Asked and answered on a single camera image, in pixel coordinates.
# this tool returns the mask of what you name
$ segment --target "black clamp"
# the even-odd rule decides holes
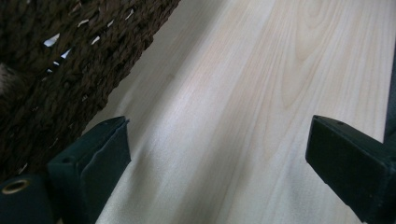
[[[351,126],[314,116],[305,158],[362,222],[396,219],[396,136],[382,144]]]
[[[48,175],[0,186],[0,223],[94,223],[131,161],[125,117],[96,125],[48,163]]]

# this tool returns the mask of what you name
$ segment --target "wood grain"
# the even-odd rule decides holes
[[[89,125],[131,119],[98,223],[359,223],[305,162],[314,114],[382,140],[392,0],[182,1]]]

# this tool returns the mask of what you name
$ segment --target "woven basket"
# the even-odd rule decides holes
[[[178,1],[0,2],[0,182],[81,135]]]

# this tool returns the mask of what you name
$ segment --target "dark woven material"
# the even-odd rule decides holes
[[[81,135],[178,1],[0,2],[0,182]]]

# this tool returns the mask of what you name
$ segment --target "wooden board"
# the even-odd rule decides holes
[[[98,223],[360,223],[304,159],[314,114],[381,140],[393,0],[183,0],[88,129],[131,120]]]

